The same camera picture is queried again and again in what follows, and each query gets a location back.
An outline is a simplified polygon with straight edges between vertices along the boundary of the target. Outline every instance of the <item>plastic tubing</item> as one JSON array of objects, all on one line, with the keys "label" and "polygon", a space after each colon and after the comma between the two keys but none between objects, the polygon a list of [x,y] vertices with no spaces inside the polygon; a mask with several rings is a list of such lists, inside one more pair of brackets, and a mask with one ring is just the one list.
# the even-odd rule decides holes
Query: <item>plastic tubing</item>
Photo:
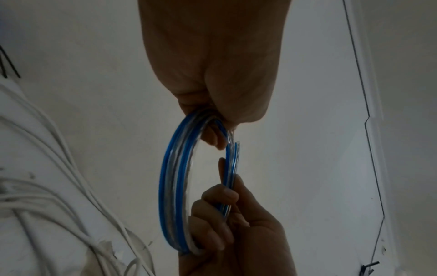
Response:
[{"label": "plastic tubing", "polygon": [[[168,144],[159,179],[159,218],[161,229],[167,242],[179,252],[203,254],[196,246],[188,229],[187,187],[193,150],[205,127],[215,123],[228,141],[223,185],[232,189],[239,159],[239,143],[220,121],[219,114],[211,109],[190,113],[178,126]],[[216,208],[226,218],[229,205],[219,204]]]}]

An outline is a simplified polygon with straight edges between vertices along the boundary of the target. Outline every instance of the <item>hand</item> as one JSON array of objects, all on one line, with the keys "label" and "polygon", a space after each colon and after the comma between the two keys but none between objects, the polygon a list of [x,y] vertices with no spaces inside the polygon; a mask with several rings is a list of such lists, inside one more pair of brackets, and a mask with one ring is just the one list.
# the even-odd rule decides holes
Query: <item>hand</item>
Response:
[{"label": "hand", "polygon": [[[218,166],[223,181],[223,158]],[[216,203],[232,205],[227,222]],[[218,184],[203,193],[193,204],[189,229],[207,253],[180,256],[180,276],[296,276],[282,225],[239,176],[234,190]]]},{"label": "hand", "polygon": [[[138,0],[150,64],[186,115],[215,108],[228,130],[264,116],[290,2]],[[226,146],[214,127],[202,139]]]}]

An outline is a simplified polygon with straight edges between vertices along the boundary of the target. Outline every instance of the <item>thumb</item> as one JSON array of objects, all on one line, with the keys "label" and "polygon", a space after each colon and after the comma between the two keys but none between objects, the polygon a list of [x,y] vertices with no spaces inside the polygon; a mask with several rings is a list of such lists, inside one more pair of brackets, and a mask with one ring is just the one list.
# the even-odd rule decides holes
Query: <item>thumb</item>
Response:
[{"label": "thumb", "polygon": [[235,176],[233,189],[239,195],[236,205],[250,226],[264,226],[273,230],[282,228],[279,221],[258,203],[239,175]]}]

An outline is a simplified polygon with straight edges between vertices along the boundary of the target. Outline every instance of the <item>bundle of white cables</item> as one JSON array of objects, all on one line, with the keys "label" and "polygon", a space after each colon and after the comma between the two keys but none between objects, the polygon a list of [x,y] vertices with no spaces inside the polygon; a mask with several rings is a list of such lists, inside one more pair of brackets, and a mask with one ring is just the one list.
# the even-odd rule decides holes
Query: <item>bundle of white cables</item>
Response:
[{"label": "bundle of white cables", "polygon": [[[134,276],[138,276],[140,274],[140,267],[143,266],[146,272],[149,274],[149,276],[154,276],[154,273],[152,270],[147,266],[147,264],[144,262],[144,260],[141,258],[140,254],[136,250],[135,246],[132,243],[132,240],[128,234],[128,230],[121,221],[117,218],[115,214],[113,214],[106,206],[105,204],[95,195],[95,192],[90,187],[90,185],[87,183],[87,181],[84,179],[84,177],[79,172],[76,163],[74,162],[73,156],[71,155],[71,152],[60,133],[59,129],[57,128],[56,124],[38,107],[34,106],[32,103],[30,103],[26,98],[18,95],[17,93],[9,90],[5,86],[1,86],[0,89],[7,93],[9,97],[14,99],[16,102],[18,102],[20,105],[22,105],[28,112],[30,112],[35,118],[38,119],[38,121],[47,128],[47,130],[53,135],[55,140],[58,142],[59,146],[61,147],[64,155],[60,155],[57,153],[56,150],[54,150],[47,142],[45,142],[42,138],[38,137],[35,133],[32,131],[26,129],[22,125],[16,123],[11,118],[8,118],[4,114],[0,114],[0,119],[4,121],[7,125],[10,127],[15,128],[18,130],[21,134],[25,135],[26,138],[30,139],[34,144],[36,144],[38,147],[40,147],[44,153],[51,158],[51,160],[56,164],[56,166],[62,170],[62,172],[70,179],[72,183],[74,183],[77,188],[89,199],[89,201],[113,224],[115,227],[120,231],[121,235],[126,240],[127,244],[131,248],[132,252],[137,257],[136,259],[132,260],[128,266],[126,267],[125,271],[122,272],[120,268],[117,265],[117,259],[110,253],[108,253],[105,249],[103,249],[101,246],[99,246],[88,234],[88,231],[86,230],[86,227],[82,223],[80,217],[75,212],[74,208],[72,208],[71,205],[67,203],[65,199],[60,197],[58,194],[56,194],[54,191],[51,191],[50,189],[44,187],[43,185],[27,180],[27,179],[19,179],[19,178],[10,178],[10,177],[1,177],[0,181],[7,181],[7,182],[14,182],[16,184],[21,185],[28,185],[37,188],[41,192],[26,192],[26,193],[5,193],[6,189],[4,186],[0,185],[0,210],[13,210],[14,213],[17,215],[18,219],[20,220],[20,223],[23,225],[23,227],[26,229],[26,234],[28,235],[29,240],[31,241],[34,250],[37,253],[37,256],[39,256],[41,262],[44,263],[41,269],[41,272],[43,275],[46,274],[46,267],[49,271],[49,274],[51,276],[58,276],[60,273],[57,271],[56,266],[52,263],[52,261],[47,257],[47,253],[44,252],[44,247],[39,242],[38,238],[34,233],[32,232],[32,229],[30,227],[30,214],[38,215],[40,217],[43,217],[53,223],[58,224],[59,226],[63,227],[67,231],[69,231],[71,234],[76,236],[79,240],[90,246],[93,251],[95,252],[100,267],[102,269],[102,272],[105,276],[110,276],[111,272],[107,267],[107,264],[105,260],[109,262],[109,264],[113,267],[114,271],[119,276],[127,276],[130,269],[135,265],[135,271]],[[62,222],[61,220],[55,218],[52,214],[48,213],[45,209],[38,207],[35,204],[31,204],[29,201],[20,201],[20,199],[43,199],[43,200],[50,200],[57,204],[78,226],[80,229],[79,231],[77,229],[74,229],[67,225],[66,223]]]}]

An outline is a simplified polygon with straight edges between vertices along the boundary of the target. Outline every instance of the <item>coiled tube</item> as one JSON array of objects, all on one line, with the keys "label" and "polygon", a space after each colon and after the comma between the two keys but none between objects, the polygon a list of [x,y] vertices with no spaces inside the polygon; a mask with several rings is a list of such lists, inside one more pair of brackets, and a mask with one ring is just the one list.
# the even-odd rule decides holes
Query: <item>coiled tube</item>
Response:
[{"label": "coiled tube", "polygon": [[[239,143],[220,121],[219,114],[211,109],[190,113],[176,129],[164,155],[159,179],[159,217],[167,242],[181,253],[201,255],[203,249],[194,243],[188,229],[188,201],[186,191],[193,150],[209,123],[215,123],[228,141],[223,185],[233,188],[239,158]],[[228,205],[216,208],[227,217]]]}]

